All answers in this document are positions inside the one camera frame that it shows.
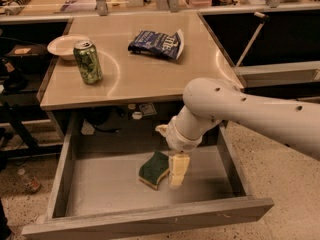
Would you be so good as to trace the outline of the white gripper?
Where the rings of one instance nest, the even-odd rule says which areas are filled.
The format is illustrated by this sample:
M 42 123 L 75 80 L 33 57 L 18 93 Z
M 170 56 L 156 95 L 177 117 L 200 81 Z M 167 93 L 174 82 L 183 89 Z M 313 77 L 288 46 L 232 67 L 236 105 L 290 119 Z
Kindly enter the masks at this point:
M 177 152 L 169 157 L 169 186 L 178 188 L 182 185 L 187 172 L 190 157 L 188 154 L 195 150 L 202 138 L 196 140 L 184 137 L 176 126 L 177 118 L 174 116 L 168 125 L 161 124 L 155 127 L 155 131 L 165 137 L 168 147 Z

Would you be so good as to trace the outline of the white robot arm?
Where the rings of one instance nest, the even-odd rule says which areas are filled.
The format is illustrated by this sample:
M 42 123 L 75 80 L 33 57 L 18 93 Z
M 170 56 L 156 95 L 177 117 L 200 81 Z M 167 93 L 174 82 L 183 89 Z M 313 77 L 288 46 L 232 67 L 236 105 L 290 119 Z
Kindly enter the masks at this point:
M 171 149 L 170 186 L 182 185 L 189 154 L 203 135 L 232 121 L 314 159 L 320 159 L 320 105 L 249 95 L 227 80 L 197 78 L 183 91 L 184 106 L 156 130 Z

